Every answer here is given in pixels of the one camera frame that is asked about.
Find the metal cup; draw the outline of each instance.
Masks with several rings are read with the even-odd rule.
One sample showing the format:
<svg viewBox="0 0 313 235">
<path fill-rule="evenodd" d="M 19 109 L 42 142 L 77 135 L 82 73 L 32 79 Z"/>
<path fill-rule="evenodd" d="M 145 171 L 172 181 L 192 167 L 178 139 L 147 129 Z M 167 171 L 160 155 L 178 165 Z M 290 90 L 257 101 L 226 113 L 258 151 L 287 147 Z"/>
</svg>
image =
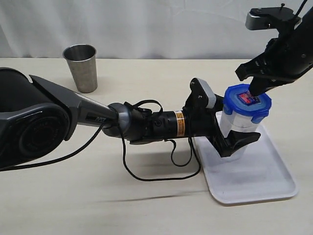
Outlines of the metal cup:
<svg viewBox="0 0 313 235">
<path fill-rule="evenodd" d="M 96 49 L 91 45 L 77 44 L 63 51 L 77 90 L 90 93 L 97 89 Z"/>
</svg>

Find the yellow label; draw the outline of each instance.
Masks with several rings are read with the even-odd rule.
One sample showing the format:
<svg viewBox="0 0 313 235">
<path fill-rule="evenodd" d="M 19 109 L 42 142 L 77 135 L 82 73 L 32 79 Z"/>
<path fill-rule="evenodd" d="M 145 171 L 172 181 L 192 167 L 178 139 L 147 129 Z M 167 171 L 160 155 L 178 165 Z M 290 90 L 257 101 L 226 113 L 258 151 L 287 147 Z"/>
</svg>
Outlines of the yellow label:
<svg viewBox="0 0 313 235">
<path fill-rule="evenodd" d="M 184 114 L 181 111 L 176 111 L 176 120 L 177 120 L 177 137 L 181 137 L 185 135 L 185 118 Z"/>
</svg>

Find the white curtain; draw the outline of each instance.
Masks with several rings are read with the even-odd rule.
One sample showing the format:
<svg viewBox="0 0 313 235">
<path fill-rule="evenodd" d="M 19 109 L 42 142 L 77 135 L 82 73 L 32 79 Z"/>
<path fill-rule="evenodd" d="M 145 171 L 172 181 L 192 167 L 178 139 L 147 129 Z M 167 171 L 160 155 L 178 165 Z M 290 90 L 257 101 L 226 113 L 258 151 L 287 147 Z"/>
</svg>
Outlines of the white curtain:
<svg viewBox="0 0 313 235">
<path fill-rule="evenodd" d="M 285 0 L 297 11 L 302 0 Z M 97 58 L 251 58 L 276 30 L 249 31 L 248 11 L 280 0 L 1 0 L 0 57 L 61 57 L 91 44 Z M 312 7 L 308 1 L 300 16 Z"/>
</svg>

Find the table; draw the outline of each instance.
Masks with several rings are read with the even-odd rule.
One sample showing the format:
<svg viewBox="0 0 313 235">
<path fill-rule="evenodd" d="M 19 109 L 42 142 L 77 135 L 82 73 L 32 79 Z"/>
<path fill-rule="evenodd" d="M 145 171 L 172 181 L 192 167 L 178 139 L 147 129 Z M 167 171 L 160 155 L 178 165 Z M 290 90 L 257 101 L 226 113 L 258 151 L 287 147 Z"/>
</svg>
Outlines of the table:
<svg viewBox="0 0 313 235">
<path fill-rule="evenodd" d="M 234 71 L 244 61 L 97 59 L 99 87 L 87 96 L 104 104 L 150 98 L 164 110 L 180 110 L 193 77 L 223 95 L 228 86 L 239 83 Z M 2 58 L 0 65 L 76 91 L 64 59 Z M 312 75 L 268 92 L 273 106 L 263 121 L 299 184 L 295 198 L 225 207 L 210 196 L 203 172 L 184 181 L 140 182 L 123 167 L 121 140 L 100 134 L 64 162 L 0 173 L 0 234 L 313 234 Z M 69 141 L 37 162 L 77 149 L 95 130 L 78 126 Z M 184 169 L 173 166 L 171 148 L 169 142 L 127 145 L 127 161 L 137 175 L 147 178 L 196 170 L 195 161 Z M 188 154 L 187 140 L 178 141 L 179 162 Z"/>
</svg>

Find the blue lid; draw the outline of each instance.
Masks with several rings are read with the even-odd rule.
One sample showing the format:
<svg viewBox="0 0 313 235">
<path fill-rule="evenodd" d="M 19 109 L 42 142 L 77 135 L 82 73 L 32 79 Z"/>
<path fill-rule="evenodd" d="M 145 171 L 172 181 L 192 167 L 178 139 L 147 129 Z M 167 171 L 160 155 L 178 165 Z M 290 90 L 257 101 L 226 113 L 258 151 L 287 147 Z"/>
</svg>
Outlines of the blue lid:
<svg viewBox="0 0 313 235">
<path fill-rule="evenodd" d="M 231 115 L 235 111 L 243 116 L 252 117 L 252 122 L 259 123 L 269 115 L 272 101 L 265 93 L 253 97 L 248 89 L 249 84 L 228 87 L 223 99 L 224 112 Z"/>
</svg>

